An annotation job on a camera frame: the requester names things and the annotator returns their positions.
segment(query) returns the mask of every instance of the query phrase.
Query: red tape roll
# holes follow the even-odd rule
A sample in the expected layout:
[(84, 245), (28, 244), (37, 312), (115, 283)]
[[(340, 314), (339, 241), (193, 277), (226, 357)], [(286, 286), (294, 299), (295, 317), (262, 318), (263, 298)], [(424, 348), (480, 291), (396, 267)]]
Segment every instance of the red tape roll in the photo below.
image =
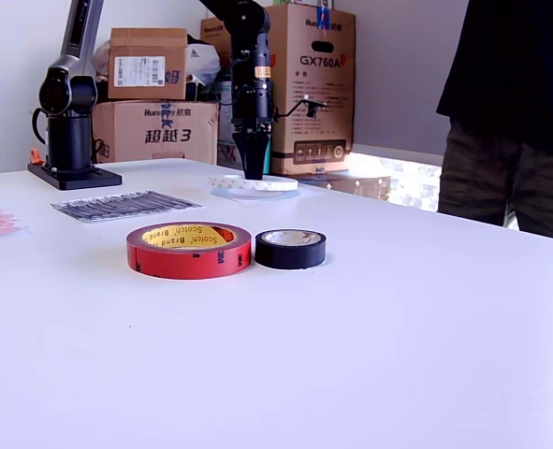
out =
[(155, 278), (219, 278), (251, 265), (251, 235), (227, 224), (157, 224), (131, 233), (126, 242), (129, 267)]

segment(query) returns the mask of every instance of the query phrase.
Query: barcode label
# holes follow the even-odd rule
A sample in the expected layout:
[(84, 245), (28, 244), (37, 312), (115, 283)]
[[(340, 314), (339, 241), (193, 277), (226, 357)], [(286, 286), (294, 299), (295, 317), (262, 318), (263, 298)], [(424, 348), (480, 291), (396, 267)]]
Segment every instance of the barcode label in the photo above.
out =
[(116, 57), (114, 87), (162, 87), (165, 79), (164, 56)]

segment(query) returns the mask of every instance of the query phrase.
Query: tape core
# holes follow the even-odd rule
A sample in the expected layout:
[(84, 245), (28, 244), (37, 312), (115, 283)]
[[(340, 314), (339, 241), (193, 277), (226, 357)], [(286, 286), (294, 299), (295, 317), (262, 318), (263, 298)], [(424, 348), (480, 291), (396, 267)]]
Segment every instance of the tape core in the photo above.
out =
[(280, 246), (309, 246), (321, 241), (318, 234), (306, 231), (274, 231), (262, 236), (268, 243)]
[(205, 224), (178, 224), (157, 227), (141, 239), (155, 248), (181, 250), (187, 248), (220, 248), (237, 238), (231, 230)]

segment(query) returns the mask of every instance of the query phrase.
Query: electrical tape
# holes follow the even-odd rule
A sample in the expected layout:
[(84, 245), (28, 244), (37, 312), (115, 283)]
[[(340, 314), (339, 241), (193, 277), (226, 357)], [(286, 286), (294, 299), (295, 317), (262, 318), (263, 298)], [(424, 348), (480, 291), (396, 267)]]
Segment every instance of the electrical tape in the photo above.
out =
[(129, 267), (155, 278), (219, 278), (251, 265), (251, 235), (227, 224), (157, 224), (132, 232), (126, 242)]
[(327, 238), (299, 229), (278, 229), (255, 238), (255, 262), (268, 268), (307, 269), (326, 262)]

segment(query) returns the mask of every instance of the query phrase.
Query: white tape roll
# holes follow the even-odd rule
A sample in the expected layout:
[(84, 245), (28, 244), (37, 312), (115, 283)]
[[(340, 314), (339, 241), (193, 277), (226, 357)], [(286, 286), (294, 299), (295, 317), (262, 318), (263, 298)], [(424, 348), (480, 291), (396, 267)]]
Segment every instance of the white tape roll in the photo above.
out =
[(263, 192), (294, 192), (298, 189), (296, 180), (264, 176), (262, 181), (245, 180), (242, 175), (210, 176), (210, 185), (222, 189), (257, 190)]

